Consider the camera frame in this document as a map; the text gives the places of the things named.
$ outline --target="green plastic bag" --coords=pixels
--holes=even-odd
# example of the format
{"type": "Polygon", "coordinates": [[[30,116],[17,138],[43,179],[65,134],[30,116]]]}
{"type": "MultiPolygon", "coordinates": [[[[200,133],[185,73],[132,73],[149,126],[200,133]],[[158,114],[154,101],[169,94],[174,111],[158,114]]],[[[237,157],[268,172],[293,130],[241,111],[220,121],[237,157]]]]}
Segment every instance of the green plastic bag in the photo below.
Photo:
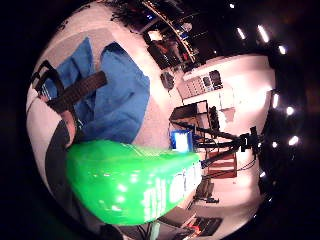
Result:
{"type": "Polygon", "coordinates": [[[105,223],[138,225],[164,215],[201,181],[195,153],[107,140],[72,146],[67,178],[77,198],[105,223]]]}

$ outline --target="desk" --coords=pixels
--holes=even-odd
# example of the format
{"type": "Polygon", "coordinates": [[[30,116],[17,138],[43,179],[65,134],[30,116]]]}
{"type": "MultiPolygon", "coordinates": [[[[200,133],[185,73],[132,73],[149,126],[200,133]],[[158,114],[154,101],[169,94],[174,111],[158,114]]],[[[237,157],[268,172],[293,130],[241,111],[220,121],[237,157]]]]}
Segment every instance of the desk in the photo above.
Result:
{"type": "Polygon", "coordinates": [[[184,49],[186,50],[191,62],[196,62],[196,58],[195,58],[195,53],[191,47],[191,45],[185,41],[184,39],[181,38],[180,34],[182,32],[180,32],[179,30],[176,30],[175,27],[173,26],[173,22],[171,20],[169,20],[167,18],[167,16],[165,16],[164,14],[162,14],[159,10],[156,9],[156,7],[154,6],[154,4],[150,1],[142,1],[142,4],[147,7],[150,11],[152,11],[156,16],[158,16],[160,19],[162,19],[166,24],[168,24],[168,26],[172,29],[172,31],[175,33],[175,35],[178,37],[180,43],[182,44],[182,46],[184,47],[184,49]]]}
{"type": "Polygon", "coordinates": [[[176,57],[174,52],[168,50],[167,53],[163,53],[159,48],[159,45],[157,45],[155,42],[152,42],[147,50],[161,70],[167,67],[174,67],[181,64],[180,60],[176,57]]]}
{"type": "Polygon", "coordinates": [[[205,129],[212,128],[209,107],[206,100],[174,108],[169,121],[171,123],[187,122],[189,125],[195,125],[205,129]]]}

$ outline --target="laptop screen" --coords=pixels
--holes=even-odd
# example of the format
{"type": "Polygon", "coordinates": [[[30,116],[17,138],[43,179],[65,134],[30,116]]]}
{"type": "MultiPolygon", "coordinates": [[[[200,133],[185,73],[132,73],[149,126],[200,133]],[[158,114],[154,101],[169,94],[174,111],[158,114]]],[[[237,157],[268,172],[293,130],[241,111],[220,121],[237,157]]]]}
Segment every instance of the laptop screen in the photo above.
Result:
{"type": "Polygon", "coordinates": [[[192,132],[190,130],[171,131],[171,147],[178,152],[192,152],[192,132]]]}

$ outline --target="white wall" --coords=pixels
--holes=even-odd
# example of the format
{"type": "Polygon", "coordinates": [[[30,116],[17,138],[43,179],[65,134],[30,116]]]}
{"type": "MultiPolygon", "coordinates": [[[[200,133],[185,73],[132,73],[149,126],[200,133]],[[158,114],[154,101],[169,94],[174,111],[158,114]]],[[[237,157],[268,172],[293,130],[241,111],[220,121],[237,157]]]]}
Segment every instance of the white wall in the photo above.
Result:
{"type": "MultiPolygon", "coordinates": [[[[226,124],[224,131],[240,135],[250,132],[250,127],[256,126],[258,133],[261,133],[268,114],[270,91],[275,88],[275,73],[269,66],[268,58],[241,55],[209,61],[187,73],[184,80],[213,70],[220,72],[224,88],[231,89],[233,93],[220,94],[220,97],[227,98],[222,97],[220,101],[226,101],[227,105],[233,102],[235,108],[234,120],[226,124]]],[[[221,90],[185,99],[184,102],[188,104],[207,99],[209,106],[217,106],[220,104],[219,91],[221,90]]],[[[236,155],[238,169],[253,160],[251,150],[238,151],[236,155]]],[[[220,239],[239,229],[254,215],[263,199],[260,196],[258,180],[258,159],[252,168],[239,171],[236,178],[212,179],[215,184],[213,197],[220,199],[219,204],[198,202],[193,209],[197,210],[199,215],[221,217],[223,223],[212,237],[201,239],[220,239]]]]}

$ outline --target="ceiling light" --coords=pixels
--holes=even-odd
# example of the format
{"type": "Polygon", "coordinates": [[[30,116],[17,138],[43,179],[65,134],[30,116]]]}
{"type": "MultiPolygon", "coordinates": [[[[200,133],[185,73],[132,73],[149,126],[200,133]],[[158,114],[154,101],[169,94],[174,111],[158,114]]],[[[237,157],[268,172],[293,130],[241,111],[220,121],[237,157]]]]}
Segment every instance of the ceiling light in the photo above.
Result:
{"type": "Polygon", "coordinates": [[[265,172],[262,172],[262,173],[260,173],[260,177],[262,178],[262,177],[265,177],[266,176],[266,173],[265,172]]]}
{"type": "Polygon", "coordinates": [[[264,42],[269,42],[270,39],[269,39],[269,36],[268,36],[266,30],[264,29],[264,27],[261,26],[261,25],[258,25],[258,30],[259,30],[259,32],[260,32],[260,35],[261,35],[261,37],[262,37],[262,40],[263,40],[264,42]]]}
{"type": "Polygon", "coordinates": [[[280,52],[282,55],[284,55],[284,54],[287,53],[287,49],[286,49],[284,46],[280,45],[280,46],[279,46],[279,52],[280,52]]]}
{"type": "Polygon", "coordinates": [[[299,138],[298,138],[297,136],[293,136],[293,137],[289,140],[288,144],[289,144],[290,146],[293,146],[293,145],[296,145],[298,142],[299,142],[299,138]]]}
{"type": "Polygon", "coordinates": [[[273,95],[273,102],[272,102],[272,107],[276,108],[279,104],[279,95],[278,94],[274,94],[273,95]]]}
{"type": "Polygon", "coordinates": [[[242,40],[246,39],[246,36],[244,35],[244,33],[242,32],[242,30],[240,28],[237,28],[237,31],[238,31],[242,40]]]}
{"type": "Polygon", "coordinates": [[[277,143],[277,142],[272,142],[272,147],[273,147],[273,148],[278,147],[278,143],[277,143]]]}
{"type": "Polygon", "coordinates": [[[294,113],[294,108],[293,107],[287,107],[287,115],[290,116],[294,113]]]}

